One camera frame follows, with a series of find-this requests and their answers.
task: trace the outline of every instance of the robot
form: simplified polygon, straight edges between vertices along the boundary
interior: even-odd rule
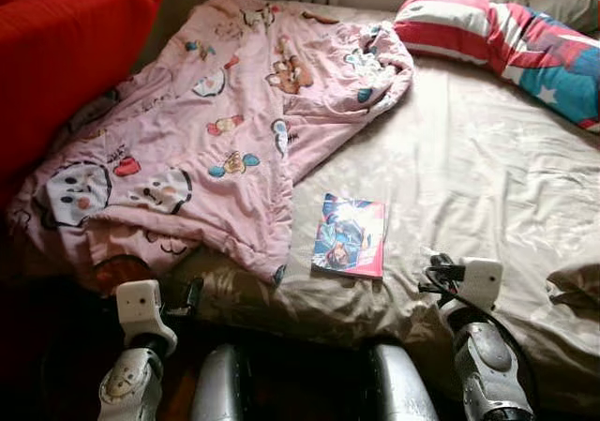
[[[454,335],[455,366],[462,381],[469,421],[534,421],[532,407],[518,381],[523,352],[490,315],[500,291],[502,266],[487,259],[453,263],[433,255],[425,270],[429,284],[419,290],[440,293],[442,320]],[[162,317],[190,317],[201,281],[192,282],[182,308],[164,310],[155,280],[129,282],[116,291],[126,349],[99,388],[99,421],[154,421],[161,398],[162,361],[175,350],[177,336]],[[368,350],[375,376],[375,407],[366,419],[438,421],[428,392],[411,358],[397,345]],[[245,418],[241,354],[223,344],[205,359],[192,404],[192,421],[240,421]]]

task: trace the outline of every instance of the american flag pillow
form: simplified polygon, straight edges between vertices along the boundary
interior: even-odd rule
[[[600,132],[600,42],[545,13],[489,0],[407,0],[395,28],[412,53],[490,68],[574,124]]]

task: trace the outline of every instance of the book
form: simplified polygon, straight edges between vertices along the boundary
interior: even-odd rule
[[[312,268],[357,278],[383,277],[383,203],[327,193]]]

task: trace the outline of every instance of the star print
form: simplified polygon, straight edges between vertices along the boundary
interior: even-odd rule
[[[546,104],[556,104],[556,99],[554,98],[554,93],[556,93],[556,88],[550,90],[542,85],[542,89],[537,94],[537,96],[542,99]]]

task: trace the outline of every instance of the floor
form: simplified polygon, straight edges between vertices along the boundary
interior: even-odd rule
[[[98,383],[122,345],[108,306],[59,278],[17,289],[0,286],[0,316],[5,327],[0,417],[96,420]],[[197,322],[181,326],[178,335],[179,347],[165,363],[158,421],[188,420],[203,359],[225,341],[244,345],[252,357],[252,419],[369,420],[368,414],[357,416],[365,407],[360,352]],[[459,403],[435,393],[432,397],[442,421],[465,419]],[[543,413],[540,419],[577,418]]]

